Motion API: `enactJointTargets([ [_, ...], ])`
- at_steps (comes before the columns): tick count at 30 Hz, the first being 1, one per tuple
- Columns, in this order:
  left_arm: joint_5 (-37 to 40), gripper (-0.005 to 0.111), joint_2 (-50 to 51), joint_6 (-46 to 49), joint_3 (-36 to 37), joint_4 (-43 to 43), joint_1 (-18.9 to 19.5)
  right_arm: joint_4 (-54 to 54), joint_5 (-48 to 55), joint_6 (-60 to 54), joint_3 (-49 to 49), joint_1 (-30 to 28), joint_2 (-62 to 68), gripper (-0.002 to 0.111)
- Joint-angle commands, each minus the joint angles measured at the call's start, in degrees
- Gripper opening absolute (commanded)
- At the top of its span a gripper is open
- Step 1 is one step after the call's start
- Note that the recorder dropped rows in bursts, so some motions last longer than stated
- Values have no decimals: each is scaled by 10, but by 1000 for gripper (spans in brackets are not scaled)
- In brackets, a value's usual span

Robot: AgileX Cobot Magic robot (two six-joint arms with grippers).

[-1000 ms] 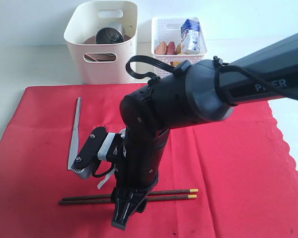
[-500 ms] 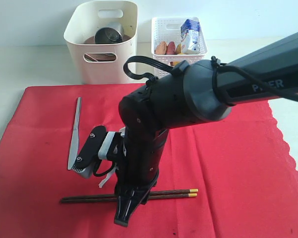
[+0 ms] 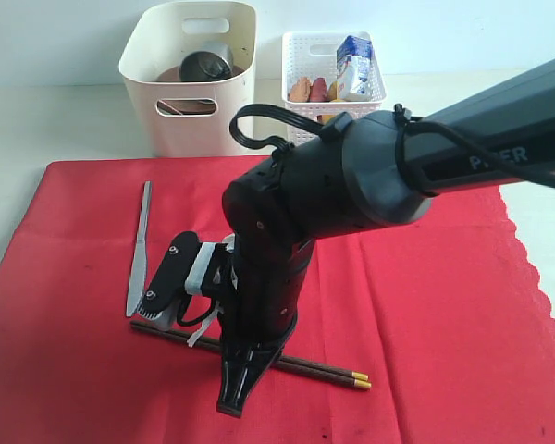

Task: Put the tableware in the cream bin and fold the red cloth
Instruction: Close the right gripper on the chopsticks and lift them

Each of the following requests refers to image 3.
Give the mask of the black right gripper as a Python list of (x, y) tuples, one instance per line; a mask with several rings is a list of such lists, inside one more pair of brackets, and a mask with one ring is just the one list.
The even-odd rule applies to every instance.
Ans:
[(216, 409), (242, 416), (265, 371), (281, 356), (298, 319), (298, 300), (315, 242), (286, 250), (237, 240), (205, 242), (203, 295), (219, 303), (221, 388)]

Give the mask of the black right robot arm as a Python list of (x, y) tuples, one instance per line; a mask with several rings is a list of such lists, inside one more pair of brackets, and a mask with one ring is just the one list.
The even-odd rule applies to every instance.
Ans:
[(555, 189), (555, 59), (427, 117), (402, 105), (327, 124), (273, 105), (270, 117), (309, 130), (294, 146), (232, 137), (271, 156), (233, 180), (222, 208), (235, 235), (222, 278), (221, 413), (240, 416), (297, 321), (297, 301), (319, 239), (413, 223), (441, 193), (528, 181)]

